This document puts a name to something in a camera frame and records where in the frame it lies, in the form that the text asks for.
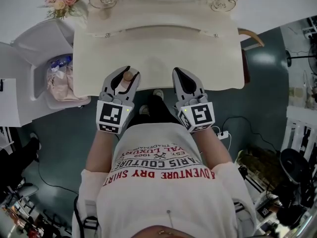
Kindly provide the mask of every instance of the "power strip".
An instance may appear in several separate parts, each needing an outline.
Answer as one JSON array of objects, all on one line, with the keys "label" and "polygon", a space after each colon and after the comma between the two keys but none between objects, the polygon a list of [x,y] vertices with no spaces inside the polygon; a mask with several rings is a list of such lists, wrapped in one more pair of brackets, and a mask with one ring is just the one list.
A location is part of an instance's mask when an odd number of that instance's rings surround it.
[{"label": "power strip", "polygon": [[228,138],[229,137],[229,131],[228,130],[225,130],[223,133],[219,132],[217,133],[217,137],[220,139],[220,140],[223,140],[225,138]]}]

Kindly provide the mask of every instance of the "sleeve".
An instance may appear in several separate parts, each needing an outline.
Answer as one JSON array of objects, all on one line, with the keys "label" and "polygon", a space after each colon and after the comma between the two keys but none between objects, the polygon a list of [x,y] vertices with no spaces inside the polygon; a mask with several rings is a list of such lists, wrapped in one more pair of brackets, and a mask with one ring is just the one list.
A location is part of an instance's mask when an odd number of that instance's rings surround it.
[{"label": "sleeve", "polygon": [[[77,210],[82,222],[87,217],[97,217],[96,201],[107,176],[108,173],[90,172],[88,170],[82,171],[82,181],[79,187],[79,196],[77,201]],[[80,238],[79,225],[75,213],[72,218],[72,237]]]},{"label": "sleeve", "polygon": [[238,223],[238,237],[252,236],[257,226],[255,207],[238,168],[229,162],[215,166],[212,171],[233,200]]}]

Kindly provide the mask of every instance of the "fan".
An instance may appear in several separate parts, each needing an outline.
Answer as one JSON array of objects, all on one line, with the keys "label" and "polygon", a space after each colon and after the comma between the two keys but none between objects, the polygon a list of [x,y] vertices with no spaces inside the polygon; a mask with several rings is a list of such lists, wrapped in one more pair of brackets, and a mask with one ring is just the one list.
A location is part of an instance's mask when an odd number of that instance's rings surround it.
[{"label": "fan", "polygon": [[311,70],[314,75],[317,75],[317,45],[314,44],[309,49],[308,56],[302,56],[302,57],[291,57],[291,54],[286,50],[286,60],[287,60],[287,66],[292,66],[292,59],[300,59],[300,58],[308,58],[309,66],[311,67]]}]

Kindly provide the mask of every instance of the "white t-shirt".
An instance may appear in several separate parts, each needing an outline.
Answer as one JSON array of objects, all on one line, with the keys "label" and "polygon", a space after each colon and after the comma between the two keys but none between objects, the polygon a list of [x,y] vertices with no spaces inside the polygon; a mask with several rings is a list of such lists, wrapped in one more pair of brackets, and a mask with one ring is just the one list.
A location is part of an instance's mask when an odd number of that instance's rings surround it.
[{"label": "white t-shirt", "polygon": [[[130,238],[166,226],[196,238],[251,236],[255,210],[233,163],[212,170],[181,125],[148,123],[126,130],[110,173],[82,172],[77,208],[95,215],[101,238]],[[73,237],[79,237],[73,217]]]}]

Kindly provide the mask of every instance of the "shoe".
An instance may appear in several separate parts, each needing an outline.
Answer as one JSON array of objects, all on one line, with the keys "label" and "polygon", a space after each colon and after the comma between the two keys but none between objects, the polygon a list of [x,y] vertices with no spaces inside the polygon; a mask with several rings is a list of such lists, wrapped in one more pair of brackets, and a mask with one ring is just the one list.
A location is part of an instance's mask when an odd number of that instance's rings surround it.
[{"label": "shoe", "polygon": [[[30,138],[36,138],[39,141],[39,137],[37,136],[37,134],[35,134],[34,132],[30,133]],[[39,141],[39,150],[42,148],[42,145]]]},{"label": "shoe", "polygon": [[164,100],[164,94],[163,94],[163,91],[161,89],[155,89],[153,91],[153,95],[160,96],[162,98],[162,100]]},{"label": "shoe", "polygon": [[143,105],[142,107],[140,107],[139,109],[139,114],[140,115],[150,115],[150,112],[149,112],[149,107],[148,105]]}]

